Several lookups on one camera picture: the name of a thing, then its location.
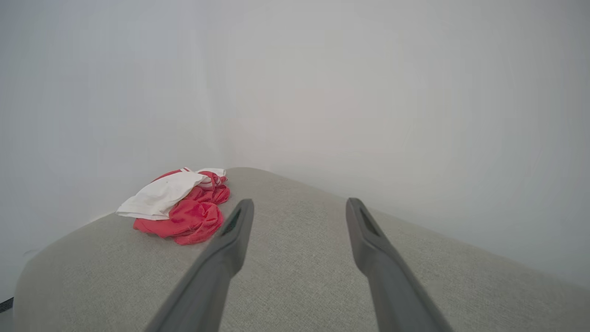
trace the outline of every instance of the red fabric with white stripe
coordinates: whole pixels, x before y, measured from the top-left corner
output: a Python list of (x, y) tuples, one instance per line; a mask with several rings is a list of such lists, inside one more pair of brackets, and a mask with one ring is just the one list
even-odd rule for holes
[[(166, 173), (159, 178), (177, 172), (181, 172), (181, 170)], [(225, 203), (229, 199), (230, 190), (223, 184), (227, 177), (219, 177), (215, 173), (207, 171), (199, 173), (208, 176), (210, 180), (198, 184), (178, 202), (170, 210), (170, 219), (138, 218), (135, 220), (133, 228), (160, 237), (172, 236), (179, 245), (191, 245), (208, 240), (223, 224), (223, 215), (217, 205)]]

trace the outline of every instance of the sofa cushion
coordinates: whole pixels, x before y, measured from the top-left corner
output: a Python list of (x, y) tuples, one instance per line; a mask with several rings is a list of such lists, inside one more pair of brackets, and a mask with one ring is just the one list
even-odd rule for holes
[[(254, 201), (242, 270), (221, 331), (376, 331), (355, 266), (345, 198), (253, 168), (228, 170), (227, 216)], [(456, 331), (589, 330), (590, 292), (371, 210)], [(31, 259), (15, 296), (16, 331), (140, 331), (203, 251), (109, 215)]]

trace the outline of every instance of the red garment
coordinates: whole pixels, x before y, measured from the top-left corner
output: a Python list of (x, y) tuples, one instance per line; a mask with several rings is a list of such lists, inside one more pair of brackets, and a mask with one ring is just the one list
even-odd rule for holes
[[(166, 173), (159, 178), (176, 172), (180, 170)], [(227, 180), (226, 177), (218, 177), (212, 172), (200, 174), (207, 175), (211, 181), (204, 181), (206, 187), (194, 187), (170, 210), (170, 219), (137, 218), (133, 228), (160, 237), (172, 236), (179, 245), (192, 245), (208, 240), (223, 224), (223, 215), (217, 204), (225, 203), (229, 199), (230, 190), (223, 184)]]

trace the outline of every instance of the white wall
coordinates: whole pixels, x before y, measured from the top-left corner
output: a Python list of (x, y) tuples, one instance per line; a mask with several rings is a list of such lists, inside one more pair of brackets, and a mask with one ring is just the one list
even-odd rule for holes
[(194, 1), (0, 3), (0, 302), (27, 259), (211, 148)]
[(360, 197), (590, 288), (589, 9), (210, 1), (226, 165)]

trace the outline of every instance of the gray plastic arm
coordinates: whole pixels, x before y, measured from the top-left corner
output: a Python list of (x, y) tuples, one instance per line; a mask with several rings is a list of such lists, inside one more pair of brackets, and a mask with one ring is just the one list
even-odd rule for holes
[(148, 325), (149, 332), (215, 332), (230, 279), (244, 264), (254, 217), (242, 200)]
[(346, 202), (346, 223), (356, 266), (369, 279), (379, 330), (452, 331), (360, 199)]

